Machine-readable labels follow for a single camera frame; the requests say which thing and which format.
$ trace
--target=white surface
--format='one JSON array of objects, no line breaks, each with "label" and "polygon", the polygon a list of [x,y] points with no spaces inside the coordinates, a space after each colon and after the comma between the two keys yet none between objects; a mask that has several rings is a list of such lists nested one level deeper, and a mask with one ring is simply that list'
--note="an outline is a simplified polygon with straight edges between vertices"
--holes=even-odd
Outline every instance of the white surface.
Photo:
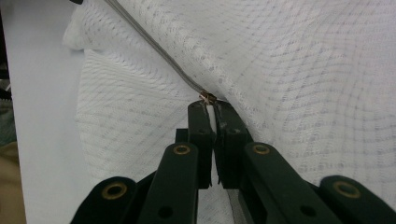
[{"label": "white surface", "polygon": [[69,1],[2,1],[28,223],[68,223],[91,190],[75,123],[81,51]]},{"label": "white surface", "polygon": [[[120,2],[304,179],[345,175],[396,207],[395,1]],[[77,117],[91,177],[149,174],[186,115],[180,78],[102,1],[78,7],[65,42],[87,50]],[[200,220],[227,217],[220,204]]]}]

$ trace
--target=grid pattern fabric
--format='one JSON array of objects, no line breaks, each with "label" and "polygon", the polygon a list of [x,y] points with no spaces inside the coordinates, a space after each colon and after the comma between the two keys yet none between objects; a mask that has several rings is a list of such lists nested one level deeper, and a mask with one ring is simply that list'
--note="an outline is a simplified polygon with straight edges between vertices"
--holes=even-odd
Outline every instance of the grid pattern fabric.
[{"label": "grid pattern fabric", "polygon": [[[120,3],[304,179],[346,175],[396,208],[396,2]],[[77,7],[64,43],[86,50],[77,122],[93,181],[154,171],[197,94],[102,1]],[[224,191],[200,200],[201,222],[231,223]]]}]

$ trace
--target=zipper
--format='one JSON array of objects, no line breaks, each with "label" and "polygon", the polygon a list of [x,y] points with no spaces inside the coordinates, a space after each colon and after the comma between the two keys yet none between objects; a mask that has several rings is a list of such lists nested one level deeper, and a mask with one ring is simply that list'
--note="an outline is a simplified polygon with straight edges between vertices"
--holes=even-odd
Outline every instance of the zipper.
[{"label": "zipper", "polygon": [[199,93],[199,98],[207,105],[213,105],[217,98],[212,93],[206,91],[202,86],[192,80],[183,71],[180,65],[143,29],[143,27],[128,13],[128,11],[117,0],[105,0],[121,17],[123,17],[134,29],[166,60],[178,75],[195,91]]}]

